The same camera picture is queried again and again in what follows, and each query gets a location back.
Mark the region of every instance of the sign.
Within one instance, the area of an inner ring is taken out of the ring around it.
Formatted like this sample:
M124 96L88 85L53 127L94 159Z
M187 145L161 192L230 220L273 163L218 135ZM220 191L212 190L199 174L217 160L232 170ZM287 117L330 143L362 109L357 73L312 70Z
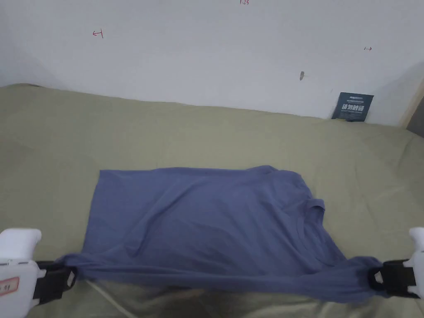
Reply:
M374 95L340 93L339 101L331 119L365 121Z

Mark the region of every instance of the wooden frame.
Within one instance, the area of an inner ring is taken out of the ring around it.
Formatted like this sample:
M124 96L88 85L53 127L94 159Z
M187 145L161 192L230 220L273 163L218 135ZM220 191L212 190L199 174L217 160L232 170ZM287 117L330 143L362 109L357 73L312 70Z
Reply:
M424 98L424 80L418 86L417 92L414 97L411 99L411 103L409 104L408 109L403 114L399 126L402 128L407 128L409 122L411 121L412 115L414 115L415 111L418 108L418 105L421 103L421 100Z

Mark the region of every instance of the mattress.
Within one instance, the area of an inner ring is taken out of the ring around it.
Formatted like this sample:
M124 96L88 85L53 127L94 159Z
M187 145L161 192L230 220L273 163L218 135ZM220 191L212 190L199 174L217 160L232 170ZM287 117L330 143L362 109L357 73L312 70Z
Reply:
M100 169L245 169L302 175L347 257L409 258L424 226L424 139L395 127L0 88L0 224L42 231L36 260L79 252ZM423 317L424 301L324 303L281 294L79 282L30 317Z

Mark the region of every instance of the sticker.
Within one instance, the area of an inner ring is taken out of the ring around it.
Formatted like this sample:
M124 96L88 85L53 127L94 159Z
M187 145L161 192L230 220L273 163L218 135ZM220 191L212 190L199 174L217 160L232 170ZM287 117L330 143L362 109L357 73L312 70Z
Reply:
M14 293L18 290L19 286L19 277L14 277L6 280L0 281L0 297Z

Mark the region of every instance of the blue t-shirt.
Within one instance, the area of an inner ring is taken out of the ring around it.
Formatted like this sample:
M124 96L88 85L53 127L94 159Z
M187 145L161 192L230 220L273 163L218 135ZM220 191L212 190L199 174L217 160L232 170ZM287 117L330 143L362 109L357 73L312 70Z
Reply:
M302 177L248 170L102 170L83 250L85 278L143 285L297 293L337 301L376 294L372 257L347 260Z

